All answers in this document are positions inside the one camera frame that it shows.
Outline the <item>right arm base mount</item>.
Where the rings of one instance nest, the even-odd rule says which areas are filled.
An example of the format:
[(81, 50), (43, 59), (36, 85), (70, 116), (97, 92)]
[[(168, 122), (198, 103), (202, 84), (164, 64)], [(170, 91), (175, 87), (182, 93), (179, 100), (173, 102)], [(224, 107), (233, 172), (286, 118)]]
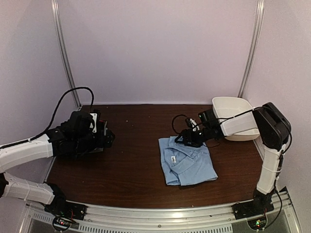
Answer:
[(255, 195), (253, 200), (247, 202), (237, 202), (232, 206), (235, 219), (249, 218), (257, 215), (263, 215), (266, 212), (273, 211), (271, 195)]

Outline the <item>white plastic tub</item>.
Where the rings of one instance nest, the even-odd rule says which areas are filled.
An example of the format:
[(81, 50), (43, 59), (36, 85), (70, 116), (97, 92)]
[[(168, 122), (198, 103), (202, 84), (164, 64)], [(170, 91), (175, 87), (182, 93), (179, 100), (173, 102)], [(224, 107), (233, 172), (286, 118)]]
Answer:
[(214, 97), (213, 112), (229, 141), (252, 141), (259, 137), (254, 107), (245, 99), (237, 97)]

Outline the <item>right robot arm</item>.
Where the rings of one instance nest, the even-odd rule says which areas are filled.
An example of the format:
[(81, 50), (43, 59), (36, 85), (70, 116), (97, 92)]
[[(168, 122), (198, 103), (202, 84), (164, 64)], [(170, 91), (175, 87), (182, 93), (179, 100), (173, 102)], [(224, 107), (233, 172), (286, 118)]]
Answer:
[(186, 118), (187, 128), (178, 133), (175, 142), (198, 148), (210, 139), (221, 139), (247, 130), (258, 129), (265, 156), (249, 210), (260, 214), (276, 192), (276, 181), (282, 170), (283, 156), (292, 143), (291, 125), (286, 117), (268, 102), (234, 116), (220, 117), (216, 110), (199, 113), (200, 124)]

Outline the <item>front aluminium frame rail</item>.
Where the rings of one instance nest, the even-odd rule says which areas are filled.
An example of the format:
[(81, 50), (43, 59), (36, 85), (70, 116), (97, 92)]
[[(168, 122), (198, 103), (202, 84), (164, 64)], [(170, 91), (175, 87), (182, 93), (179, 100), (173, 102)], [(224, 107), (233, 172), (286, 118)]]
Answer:
[(301, 227), (287, 191), (273, 195), (274, 209), (265, 215), (237, 219), (233, 203), (175, 209), (118, 208), (87, 205), (84, 219), (64, 233), (256, 233), (266, 220), (265, 233), (300, 233)]

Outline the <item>light blue long sleeve shirt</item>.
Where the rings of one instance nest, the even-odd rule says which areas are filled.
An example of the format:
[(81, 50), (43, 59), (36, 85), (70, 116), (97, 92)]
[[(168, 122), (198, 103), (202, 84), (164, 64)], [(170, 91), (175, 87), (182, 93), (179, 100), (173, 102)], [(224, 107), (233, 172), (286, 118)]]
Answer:
[(218, 178), (206, 144), (199, 148), (175, 143), (175, 137), (158, 140), (166, 185), (188, 186)]

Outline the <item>right circuit board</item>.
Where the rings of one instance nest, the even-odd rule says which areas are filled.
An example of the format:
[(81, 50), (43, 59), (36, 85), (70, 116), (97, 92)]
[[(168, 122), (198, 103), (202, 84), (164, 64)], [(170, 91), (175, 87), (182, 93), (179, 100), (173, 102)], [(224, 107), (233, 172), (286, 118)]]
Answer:
[(254, 218), (247, 221), (247, 224), (250, 229), (257, 231), (265, 228), (267, 225), (267, 218), (260, 217), (260, 218)]

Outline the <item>left circuit board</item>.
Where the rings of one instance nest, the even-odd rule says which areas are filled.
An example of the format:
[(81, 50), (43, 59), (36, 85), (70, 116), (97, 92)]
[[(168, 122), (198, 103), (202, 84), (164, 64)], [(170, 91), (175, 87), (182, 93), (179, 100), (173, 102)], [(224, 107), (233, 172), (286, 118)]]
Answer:
[(52, 220), (52, 226), (57, 231), (66, 231), (71, 227), (71, 223), (62, 218), (55, 217)]

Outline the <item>grey shirt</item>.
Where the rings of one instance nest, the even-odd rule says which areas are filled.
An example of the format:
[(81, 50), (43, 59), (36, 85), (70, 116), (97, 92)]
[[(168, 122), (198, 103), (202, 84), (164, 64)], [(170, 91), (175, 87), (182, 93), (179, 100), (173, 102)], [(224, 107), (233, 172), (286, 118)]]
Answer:
[(108, 139), (107, 139), (107, 122), (104, 120), (100, 120), (97, 124), (97, 137), (98, 137), (98, 150), (103, 151)]

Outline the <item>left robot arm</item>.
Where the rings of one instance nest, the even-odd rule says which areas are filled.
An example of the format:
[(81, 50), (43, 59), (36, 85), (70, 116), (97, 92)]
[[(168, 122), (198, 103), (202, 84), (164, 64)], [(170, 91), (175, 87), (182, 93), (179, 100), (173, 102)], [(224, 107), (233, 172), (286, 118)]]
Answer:
[(114, 133), (101, 113), (74, 111), (69, 119), (32, 138), (0, 147), (0, 196), (39, 202), (60, 216), (70, 211), (63, 191), (55, 184), (40, 183), (12, 173), (20, 167), (56, 157), (77, 159), (112, 146)]

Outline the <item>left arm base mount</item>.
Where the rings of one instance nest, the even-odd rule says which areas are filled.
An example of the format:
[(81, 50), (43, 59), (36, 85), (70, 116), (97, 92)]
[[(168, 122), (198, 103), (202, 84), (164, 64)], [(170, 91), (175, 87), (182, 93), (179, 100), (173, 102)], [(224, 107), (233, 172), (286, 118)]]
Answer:
[(67, 218), (69, 220), (84, 220), (86, 206), (67, 201), (64, 195), (55, 195), (50, 204), (44, 204), (44, 209), (55, 216)]

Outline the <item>circuit board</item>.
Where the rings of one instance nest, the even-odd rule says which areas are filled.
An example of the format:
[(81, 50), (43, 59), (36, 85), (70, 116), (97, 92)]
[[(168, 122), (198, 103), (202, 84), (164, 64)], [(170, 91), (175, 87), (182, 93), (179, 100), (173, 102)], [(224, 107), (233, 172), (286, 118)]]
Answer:
[(260, 217), (260, 218), (254, 218), (247, 221), (247, 224), (250, 229), (257, 231), (265, 228), (267, 225), (267, 218)]
[(66, 231), (71, 227), (71, 223), (62, 218), (55, 217), (52, 220), (52, 226), (57, 231)]

